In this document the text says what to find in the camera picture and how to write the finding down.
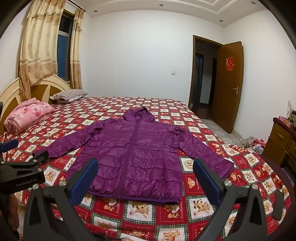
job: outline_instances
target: jacket zipper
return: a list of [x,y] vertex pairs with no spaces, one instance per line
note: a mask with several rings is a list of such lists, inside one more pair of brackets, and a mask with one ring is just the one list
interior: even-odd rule
[[127,163],[129,161],[129,158],[130,158],[130,155],[131,155],[131,151],[132,151],[132,148],[133,148],[135,139],[137,137],[136,133],[137,133],[137,130],[138,130],[138,127],[139,127],[139,123],[140,122],[138,121],[137,124],[136,124],[136,126],[135,126],[135,129],[133,131],[133,136],[132,136],[132,139],[131,139],[131,144],[130,144],[130,146],[128,148],[128,152],[126,154],[126,158],[125,158],[124,163],[123,163],[124,164],[124,167],[123,167],[124,169],[123,169],[123,172],[121,173],[121,176],[120,176],[120,179],[119,179],[119,181],[120,181],[119,189],[118,189],[118,198],[119,199],[121,198],[121,195],[122,195],[122,192],[123,192],[123,185],[125,183],[124,180],[122,180],[122,179],[123,179],[123,177],[126,176]]

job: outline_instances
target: folded pink floral blanket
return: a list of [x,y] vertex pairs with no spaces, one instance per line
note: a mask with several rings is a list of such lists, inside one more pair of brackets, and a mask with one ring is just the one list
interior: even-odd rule
[[8,133],[21,133],[44,120],[54,111],[55,109],[50,104],[32,98],[15,107],[4,121],[4,126]]

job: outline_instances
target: red checkered bedspread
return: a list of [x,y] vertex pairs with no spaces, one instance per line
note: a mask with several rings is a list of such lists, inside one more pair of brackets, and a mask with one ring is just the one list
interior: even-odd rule
[[[83,98],[65,105],[54,105],[56,112],[42,123],[34,125],[16,136],[5,133],[2,141],[18,138],[19,146],[3,154],[6,161],[28,161],[34,150],[50,145],[64,135],[80,130],[94,121],[121,118],[129,108],[146,106],[157,121],[180,125],[208,145],[220,156],[234,162],[229,179],[239,186],[258,184],[264,200],[268,233],[277,229],[291,203],[287,188],[270,166],[255,153],[222,142],[187,106],[170,99],[151,98]],[[42,166],[46,182],[42,186],[56,185],[66,176],[67,170],[80,154],[81,148]],[[193,161],[179,151],[183,170],[183,196],[178,205],[152,205],[133,201],[121,201],[86,194],[75,209],[92,232],[104,233],[110,238],[140,240],[194,240],[215,211],[207,200],[192,171]],[[280,222],[271,217],[275,191],[284,193],[284,210]],[[26,205],[30,190],[16,193]],[[238,211],[233,207],[219,239],[227,236]],[[57,210],[55,216],[61,218]]]

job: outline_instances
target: wall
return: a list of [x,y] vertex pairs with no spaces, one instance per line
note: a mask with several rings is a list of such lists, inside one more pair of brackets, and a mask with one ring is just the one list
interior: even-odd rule
[[244,78],[234,130],[244,138],[267,141],[273,117],[285,116],[287,101],[296,105],[296,50],[268,10],[225,27],[227,43],[242,41]]
[[193,35],[223,41],[223,27],[175,12],[116,12],[94,17],[91,24],[93,96],[172,98],[188,104]]
[[217,56],[217,48],[209,44],[196,42],[195,52],[204,55],[202,92],[200,95],[200,103],[208,104],[212,83],[213,58],[216,58]]
[[[27,24],[27,14],[29,11],[27,5],[17,16],[12,20],[3,36],[0,39],[0,73],[2,92],[12,81],[18,77],[18,64],[20,55],[20,44],[23,36],[23,31]],[[65,4],[65,9],[75,13],[76,8],[71,4]],[[87,85],[87,55],[89,52],[89,33],[90,33],[90,16],[85,12],[83,21],[83,34],[81,37],[81,78],[82,85]]]

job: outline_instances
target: metal bolt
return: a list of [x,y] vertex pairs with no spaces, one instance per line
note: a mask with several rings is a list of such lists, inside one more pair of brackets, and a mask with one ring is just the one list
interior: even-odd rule
[[230,180],[225,180],[224,184],[225,184],[225,186],[230,187],[232,185],[232,182]]
[[254,190],[258,190],[258,185],[257,185],[257,184],[253,184],[253,185],[252,185],[252,188],[253,188]]
[[66,180],[59,181],[59,186],[65,186],[67,184]]
[[38,185],[38,184],[34,184],[34,185],[32,186],[32,188],[33,188],[34,190],[36,190],[36,189],[39,188],[39,185]]

